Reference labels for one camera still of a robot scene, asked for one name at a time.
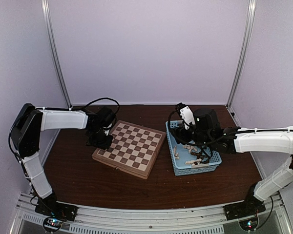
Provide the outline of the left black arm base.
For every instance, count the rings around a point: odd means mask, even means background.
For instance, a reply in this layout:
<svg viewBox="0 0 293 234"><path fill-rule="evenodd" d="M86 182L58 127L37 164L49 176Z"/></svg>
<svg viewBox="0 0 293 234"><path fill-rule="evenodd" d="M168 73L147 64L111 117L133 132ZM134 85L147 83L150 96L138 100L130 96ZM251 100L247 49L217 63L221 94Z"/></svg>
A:
<svg viewBox="0 0 293 234"><path fill-rule="evenodd" d="M57 196L52 192L46 198L37 196L38 202L35 212L54 217L63 221L74 221L77 215L78 207L75 205L64 204L57 201Z"/></svg>

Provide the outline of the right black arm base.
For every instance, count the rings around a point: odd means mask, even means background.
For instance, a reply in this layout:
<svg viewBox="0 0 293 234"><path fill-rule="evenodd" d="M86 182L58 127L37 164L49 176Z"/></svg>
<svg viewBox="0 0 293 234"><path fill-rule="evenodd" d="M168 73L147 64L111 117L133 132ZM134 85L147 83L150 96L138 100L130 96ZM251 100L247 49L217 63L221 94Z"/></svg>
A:
<svg viewBox="0 0 293 234"><path fill-rule="evenodd" d="M243 218L255 215L266 210L263 201L258 200L254 196L256 183L251 185L245 199L242 202L232 203L224 206L227 220Z"/></svg>

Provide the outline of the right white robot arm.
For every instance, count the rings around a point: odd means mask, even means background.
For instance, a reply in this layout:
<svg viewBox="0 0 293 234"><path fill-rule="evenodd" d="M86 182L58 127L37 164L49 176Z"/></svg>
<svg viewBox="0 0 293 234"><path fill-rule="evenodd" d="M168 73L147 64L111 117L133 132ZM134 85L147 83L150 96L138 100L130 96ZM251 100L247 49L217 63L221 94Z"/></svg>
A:
<svg viewBox="0 0 293 234"><path fill-rule="evenodd" d="M293 125L280 128L245 128L220 126L214 109L202 108L192 111L188 106L176 107L175 112L181 125L168 130L177 143L192 145L204 150L210 148L223 154L251 153L253 156L268 156L269 160L277 155L271 173L252 185L241 212L251 215L259 204L271 195L284 189L293 182Z"/></svg>

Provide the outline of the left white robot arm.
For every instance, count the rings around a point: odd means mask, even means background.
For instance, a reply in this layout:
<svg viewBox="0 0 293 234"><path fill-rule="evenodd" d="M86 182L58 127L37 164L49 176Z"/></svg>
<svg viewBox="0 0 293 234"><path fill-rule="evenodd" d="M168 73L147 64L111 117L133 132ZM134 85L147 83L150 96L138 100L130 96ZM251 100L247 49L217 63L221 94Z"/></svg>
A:
<svg viewBox="0 0 293 234"><path fill-rule="evenodd" d="M108 149L113 137L109 131L116 118L116 112L102 107L94 113L86 108L64 109L35 107L26 103L21 108L9 134L13 153L22 165L26 178L38 197L44 199L41 208L49 216L57 216L61 209L58 202L49 198L53 194L39 158L41 132L54 129L85 130L87 145Z"/></svg>

